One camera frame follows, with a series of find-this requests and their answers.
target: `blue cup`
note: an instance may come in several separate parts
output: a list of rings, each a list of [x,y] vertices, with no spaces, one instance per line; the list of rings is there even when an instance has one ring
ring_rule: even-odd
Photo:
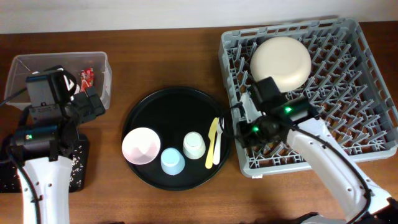
[[[168,175],[177,175],[185,167],[185,159],[181,153],[174,149],[168,148],[162,152],[160,157],[163,171]]]

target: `gray dish rack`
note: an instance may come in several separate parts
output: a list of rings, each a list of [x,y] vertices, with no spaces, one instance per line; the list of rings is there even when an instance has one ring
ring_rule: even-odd
[[[231,106],[250,86],[250,59],[267,39],[287,36],[300,41],[312,58],[308,80],[288,92],[288,100],[306,96],[333,136],[356,162],[393,156],[398,112],[376,65],[359,23],[353,18],[234,30],[221,36],[218,52],[224,87]],[[232,110],[233,127],[244,111]],[[241,172],[246,177],[311,169],[284,142],[242,148],[235,141]]]

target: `black tray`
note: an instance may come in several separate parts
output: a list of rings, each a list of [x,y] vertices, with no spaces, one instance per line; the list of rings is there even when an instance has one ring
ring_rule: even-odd
[[[221,106],[206,93],[187,87],[159,90],[139,102],[124,123],[122,141],[135,128],[150,128],[160,137],[160,152],[150,163],[129,167],[144,182],[164,190],[187,190],[210,180],[223,166],[231,150],[231,141],[221,138],[220,163],[206,169],[205,161],[210,140],[210,124],[222,112]],[[185,135],[190,131],[200,133],[206,143],[205,154],[196,160],[187,158],[182,151]],[[160,166],[164,149],[174,147],[185,159],[184,170],[175,175],[166,174]]]

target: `wooden table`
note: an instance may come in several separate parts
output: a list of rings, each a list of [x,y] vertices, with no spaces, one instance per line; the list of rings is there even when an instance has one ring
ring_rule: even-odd
[[[398,22],[361,24],[390,94],[398,102]],[[314,171],[248,179],[235,148],[218,174],[184,192],[155,189],[140,180],[121,153],[121,130],[132,107],[167,86],[203,90],[228,103],[218,47],[224,31],[242,27],[120,30],[0,35],[0,92],[18,54],[104,51],[113,71],[111,107],[81,126],[91,141],[86,186],[70,194],[71,223],[239,223],[258,218],[297,218],[308,212],[343,218],[337,201]],[[20,111],[0,108],[0,138],[13,133]],[[359,166],[398,198],[398,156]],[[0,194],[0,222],[22,221],[20,194]]]

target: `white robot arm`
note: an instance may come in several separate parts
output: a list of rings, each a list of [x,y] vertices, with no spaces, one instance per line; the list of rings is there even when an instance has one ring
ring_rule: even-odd
[[[69,180],[72,160],[59,156],[57,161],[48,157],[25,161],[23,167],[33,183],[39,198],[41,224],[69,224]],[[24,224],[36,222],[36,208],[28,183],[18,171],[24,201]]]
[[[325,122],[311,118],[298,127],[331,144],[358,171],[371,190],[371,203],[367,211],[375,214],[389,206],[391,195],[374,183],[345,153],[329,132]],[[287,144],[298,152],[317,173],[319,178],[336,198],[345,213],[347,221],[352,220],[366,206],[367,199],[364,186],[353,171],[341,160],[336,153],[322,143],[306,134],[290,130]]]

